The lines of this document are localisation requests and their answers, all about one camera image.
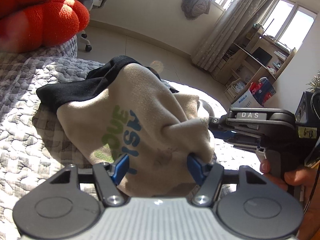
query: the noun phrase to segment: tiled floor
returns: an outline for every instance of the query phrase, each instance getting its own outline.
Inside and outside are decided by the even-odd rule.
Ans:
[[[215,81],[208,73],[194,67],[190,61],[149,43],[95,27],[87,27],[86,33],[92,51],[78,44],[78,58],[108,62],[112,57],[127,55],[144,66],[158,71],[162,79],[199,89],[228,109],[230,102],[223,94],[225,86]]]

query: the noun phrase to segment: curtain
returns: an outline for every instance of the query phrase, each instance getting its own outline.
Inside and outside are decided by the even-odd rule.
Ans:
[[[191,55],[192,62],[212,72],[231,44],[246,35],[274,0],[234,0]]]

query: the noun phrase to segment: chair wheel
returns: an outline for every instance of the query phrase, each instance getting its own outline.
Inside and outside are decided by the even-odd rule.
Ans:
[[[86,46],[85,46],[85,51],[91,51],[91,50],[92,50],[91,45],[86,45]]]

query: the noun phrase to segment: yellow label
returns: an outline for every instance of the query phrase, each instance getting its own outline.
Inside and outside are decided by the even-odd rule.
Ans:
[[[298,127],[298,134],[300,138],[317,138],[317,128],[314,127]]]

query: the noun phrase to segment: metal rivet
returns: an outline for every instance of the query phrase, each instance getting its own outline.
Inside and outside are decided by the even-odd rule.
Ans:
[[[197,205],[204,205],[209,202],[209,198],[205,195],[196,196],[193,202]]]
[[[124,199],[121,196],[113,195],[113,196],[108,197],[106,199],[106,202],[110,206],[118,206],[118,205],[120,205],[120,204],[122,204],[124,202]]]

